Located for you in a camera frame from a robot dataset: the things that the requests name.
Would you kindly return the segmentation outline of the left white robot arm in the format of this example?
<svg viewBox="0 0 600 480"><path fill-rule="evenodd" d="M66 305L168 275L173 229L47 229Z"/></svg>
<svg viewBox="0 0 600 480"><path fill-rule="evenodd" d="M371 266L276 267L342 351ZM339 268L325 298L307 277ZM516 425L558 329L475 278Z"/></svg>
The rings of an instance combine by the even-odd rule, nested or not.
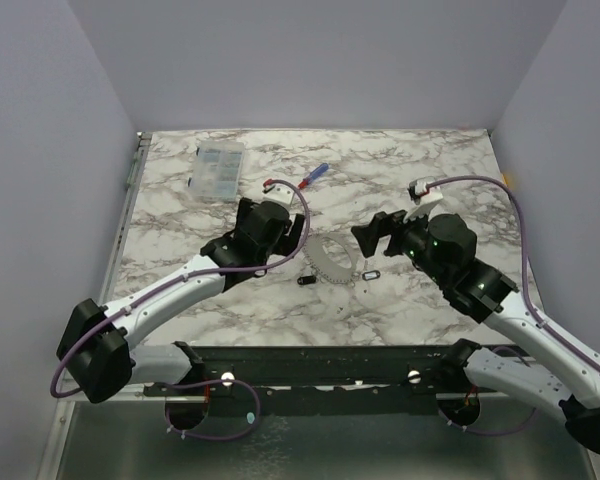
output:
<svg viewBox="0 0 600 480"><path fill-rule="evenodd" d="M56 350L58 370L77 392L101 403L133 383L133 351L184 310L290 261L307 240L310 214L291 215L271 200L243 198L231 231L208 241L179 269L104 305L88 298L71 312Z"/></svg>

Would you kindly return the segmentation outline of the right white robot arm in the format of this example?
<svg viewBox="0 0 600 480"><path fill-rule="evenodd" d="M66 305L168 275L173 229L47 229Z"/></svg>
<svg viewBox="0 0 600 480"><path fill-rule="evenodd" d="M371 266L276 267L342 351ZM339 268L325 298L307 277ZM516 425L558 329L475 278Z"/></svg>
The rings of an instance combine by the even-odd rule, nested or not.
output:
<svg viewBox="0 0 600 480"><path fill-rule="evenodd" d="M369 258L387 237L385 255L407 256L459 313L499 332L537 362L508 362L485 347L439 367L441 383L461 391L469 384L514 396L563 421L567 432L600 455L600 354L533 304L504 273L476 256L477 236L456 214L405 220L380 212L352 234Z"/></svg>

